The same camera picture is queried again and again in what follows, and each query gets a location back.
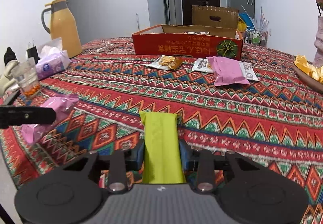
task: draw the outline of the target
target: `transparent cup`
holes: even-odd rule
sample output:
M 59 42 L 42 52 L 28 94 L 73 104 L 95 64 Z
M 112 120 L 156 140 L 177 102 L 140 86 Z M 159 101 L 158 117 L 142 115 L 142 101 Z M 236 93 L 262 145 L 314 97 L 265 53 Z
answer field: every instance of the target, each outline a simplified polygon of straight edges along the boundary
M 33 57 L 14 67 L 11 70 L 11 74 L 26 97 L 33 98 L 40 91 L 35 59 Z

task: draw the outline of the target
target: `vase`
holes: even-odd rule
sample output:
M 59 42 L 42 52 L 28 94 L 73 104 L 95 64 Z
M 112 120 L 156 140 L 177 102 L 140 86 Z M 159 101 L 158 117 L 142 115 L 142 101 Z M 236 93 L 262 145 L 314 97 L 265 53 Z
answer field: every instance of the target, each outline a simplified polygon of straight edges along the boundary
M 313 65 L 316 67 L 323 66 L 323 16 L 319 16 L 318 32 L 314 43 L 317 51 L 314 57 Z

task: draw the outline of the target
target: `gray jug handle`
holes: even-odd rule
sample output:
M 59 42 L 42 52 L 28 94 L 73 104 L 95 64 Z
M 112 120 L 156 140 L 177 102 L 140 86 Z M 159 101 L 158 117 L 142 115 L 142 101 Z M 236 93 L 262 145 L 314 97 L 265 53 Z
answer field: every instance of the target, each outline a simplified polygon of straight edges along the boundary
M 42 11 L 41 13 L 41 23 L 43 24 L 43 27 L 45 28 L 46 32 L 50 34 L 50 29 L 46 26 L 45 21 L 44 21 L 44 13 L 51 11 L 52 8 L 46 8 L 45 10 Z

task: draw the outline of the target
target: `yellow-green wrapper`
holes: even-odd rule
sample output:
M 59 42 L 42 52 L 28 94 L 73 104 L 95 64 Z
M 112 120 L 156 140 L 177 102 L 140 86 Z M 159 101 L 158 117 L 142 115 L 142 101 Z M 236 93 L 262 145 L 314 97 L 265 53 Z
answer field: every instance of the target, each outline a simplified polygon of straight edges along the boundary
M 145 126 L 143 183 L 185 183 L 180 162 L 177 114 L 139 112 Z

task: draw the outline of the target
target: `pink wrapper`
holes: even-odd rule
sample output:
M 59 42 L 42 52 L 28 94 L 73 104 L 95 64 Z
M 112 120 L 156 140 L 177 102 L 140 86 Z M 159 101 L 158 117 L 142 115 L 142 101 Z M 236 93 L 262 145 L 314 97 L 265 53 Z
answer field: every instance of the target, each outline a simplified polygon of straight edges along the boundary
M 226 57 L 207 57 L 214 71 L 215 86 L 245 84 L 249 81 L 243 76 L 239 61 Z
M 47 135 L 57 126 L 57 124 L 68 117 L 78 100 L 79 97 L 76 94 L 49 98 L 45 103 L 40 105 L 40 107 L 54 109 L 56 112 L 55 122 L 51 125 L 22 125 L 21 133 L 25 141 L 30 145 L 37 143 L 39 139 Z

